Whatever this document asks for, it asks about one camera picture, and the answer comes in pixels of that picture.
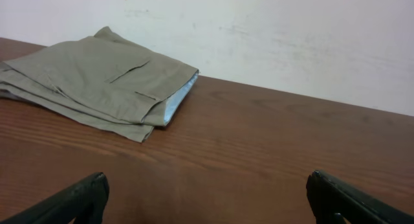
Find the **wood grain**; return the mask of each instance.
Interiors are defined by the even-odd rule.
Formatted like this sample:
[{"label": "wood grain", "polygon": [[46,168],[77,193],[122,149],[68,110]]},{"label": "wood grain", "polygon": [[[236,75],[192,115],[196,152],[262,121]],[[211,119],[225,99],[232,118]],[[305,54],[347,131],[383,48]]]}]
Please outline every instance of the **wood grain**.
[{"label": "wood grain", "polygon": [[104,172],[104,223],[314,223],[317,168],[414,214],[413,117],[203,76],[143,144],[0,99],[0,145],[0,219]]}]

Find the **brown wooden surface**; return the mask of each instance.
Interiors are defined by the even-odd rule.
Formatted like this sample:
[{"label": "brown wooden surface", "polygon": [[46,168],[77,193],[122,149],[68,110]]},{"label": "brown wooden surface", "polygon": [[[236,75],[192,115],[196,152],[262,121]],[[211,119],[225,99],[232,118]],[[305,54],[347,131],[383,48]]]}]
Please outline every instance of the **brown wooden surface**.
[{"label": "brown wooden surface", "polygon": [[5,99],[0,144],[0,219],[104,172],[104,223],[314,223],[317,168],[414,214],[413,117],[203,76],[143,144]]}]

